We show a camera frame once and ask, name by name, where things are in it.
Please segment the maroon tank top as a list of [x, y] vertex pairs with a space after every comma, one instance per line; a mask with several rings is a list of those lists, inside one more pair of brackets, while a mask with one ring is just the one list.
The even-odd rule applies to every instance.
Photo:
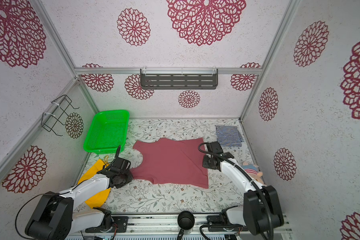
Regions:
[[133, 178], [152, 184], [193, 185], [208, 189], [208, 170], [203, 167], [204, 154], [198, 149], [203, 142], [203, 138], [183, 141], [161, 138], [153, 143], [136, 141], [133, 149], [142, 154], [143, 161], [131, 169]]

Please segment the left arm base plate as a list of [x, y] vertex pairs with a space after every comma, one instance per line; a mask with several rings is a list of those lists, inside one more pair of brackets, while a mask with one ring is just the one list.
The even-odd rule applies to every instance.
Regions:
[[85, 233], [125, 233], [127, 230], [129, 217], [127, 216], [111, 216], [111, 224], [85, 229]]

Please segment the blue white striped tank top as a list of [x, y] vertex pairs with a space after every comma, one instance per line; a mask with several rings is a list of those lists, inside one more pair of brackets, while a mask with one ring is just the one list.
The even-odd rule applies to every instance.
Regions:
[[237, 126], [216, 126], [218, 143], [226, 147], [241, 147], [244, 141]]

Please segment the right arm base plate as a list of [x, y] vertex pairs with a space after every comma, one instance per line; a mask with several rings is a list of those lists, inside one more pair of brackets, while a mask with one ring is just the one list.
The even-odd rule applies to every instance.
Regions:
[[232, 224], [223, 215], [207, 216], [208, 231], [209, 232], [240, 232], [247, 231], [247, 227]]

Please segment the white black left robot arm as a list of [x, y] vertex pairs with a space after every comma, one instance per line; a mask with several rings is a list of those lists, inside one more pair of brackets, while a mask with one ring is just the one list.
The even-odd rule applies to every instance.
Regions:
[[116, 231], [118, 225], [111, 212], [101, 206], [112, 188], [121, 188], [132, 181], [130, 165], [130, 161], [114, 157], [104, 167], [94, 166], [77, 186], [42, 194], [25, 227], [26, 238], [63, 240], [78, 231]]

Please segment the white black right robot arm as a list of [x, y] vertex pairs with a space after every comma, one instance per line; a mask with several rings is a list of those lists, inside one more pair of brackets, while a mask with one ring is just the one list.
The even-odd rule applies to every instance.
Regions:
[[275, 228], [284, 225], [276, 189], [250, 176], [232, 154], [223, 152], [218, 142], [201, 143], [198, 150], [205, 154], [204, 168], [220, 171], [243, 193], [241, 205], [222, 210], [222, 222], [200, 227], [201, 234], [204, 234], [204, 228], [220, 228], [248, 231], [254, 236], [261, 235], [264, 240], [273, 240]]

